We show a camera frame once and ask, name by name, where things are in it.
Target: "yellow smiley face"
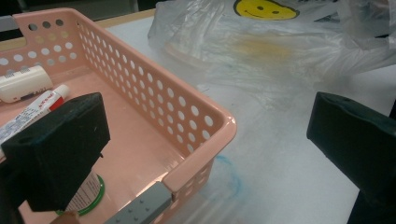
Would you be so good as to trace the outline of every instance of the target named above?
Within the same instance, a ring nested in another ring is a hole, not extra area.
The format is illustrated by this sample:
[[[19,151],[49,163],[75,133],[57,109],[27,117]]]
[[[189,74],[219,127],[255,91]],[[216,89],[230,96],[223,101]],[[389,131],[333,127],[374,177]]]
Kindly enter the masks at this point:
[[[256,20],[282,21],[296,18],[299,11],[271,0],[236,0],[235,13]]]

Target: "white tube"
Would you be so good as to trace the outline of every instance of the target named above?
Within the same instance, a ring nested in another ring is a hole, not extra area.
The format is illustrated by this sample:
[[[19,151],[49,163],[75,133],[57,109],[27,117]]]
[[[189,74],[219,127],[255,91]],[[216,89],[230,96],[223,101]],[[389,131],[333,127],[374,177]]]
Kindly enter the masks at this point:
[[[0,128],[0,160],[5,157],[1,144],[56,109],[64,102],[64,98],[69,92],[69,88],[65,85],[59,86],[54,91],[46,91],[29,104],[15,119],[3,125]]]
[[[37,65],[0,77],[0,100],[13,103],[52,88],[52,81]]]

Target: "black foam block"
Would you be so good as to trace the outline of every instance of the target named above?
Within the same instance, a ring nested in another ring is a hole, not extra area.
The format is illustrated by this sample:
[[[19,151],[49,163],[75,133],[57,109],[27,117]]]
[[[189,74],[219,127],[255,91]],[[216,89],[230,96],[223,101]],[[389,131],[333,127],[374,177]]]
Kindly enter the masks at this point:
[[[396,120],[345,97],[318,92],[307,137],[371,204],[396,203]]]
[[[2,144],[33,211],[64,210],[110,140],[100,93],[67,101]]]

